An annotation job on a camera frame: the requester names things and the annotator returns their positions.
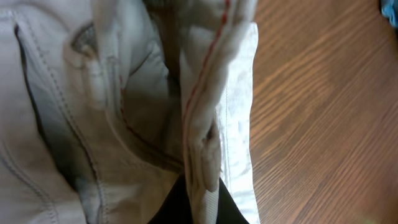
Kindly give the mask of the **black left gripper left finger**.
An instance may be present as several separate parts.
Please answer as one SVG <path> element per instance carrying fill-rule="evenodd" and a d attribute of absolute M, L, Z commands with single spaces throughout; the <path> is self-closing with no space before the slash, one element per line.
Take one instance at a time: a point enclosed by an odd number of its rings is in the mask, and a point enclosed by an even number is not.
<path fill-rule="evenodd" d="M 180 175 L 148 224 L 193 224 L 185 176 Z"/>

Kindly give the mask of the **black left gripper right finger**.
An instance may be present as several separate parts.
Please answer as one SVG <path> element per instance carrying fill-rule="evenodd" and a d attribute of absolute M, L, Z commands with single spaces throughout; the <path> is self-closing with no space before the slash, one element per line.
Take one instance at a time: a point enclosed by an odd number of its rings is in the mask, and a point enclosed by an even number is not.
<path fill-rule="evenodd" d="M 217 224 L 249 224 L 220 179 Z"/>

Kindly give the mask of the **beige khaki shorts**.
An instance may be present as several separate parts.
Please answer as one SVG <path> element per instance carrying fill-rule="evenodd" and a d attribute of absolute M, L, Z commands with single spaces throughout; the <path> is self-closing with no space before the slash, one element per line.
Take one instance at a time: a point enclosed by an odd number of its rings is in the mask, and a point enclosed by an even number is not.
<path fill-rule="evenodd" d="M 148 223 L 180 175 L 259 223 L 256 1 L 2 1 L 1 222 Z"/>

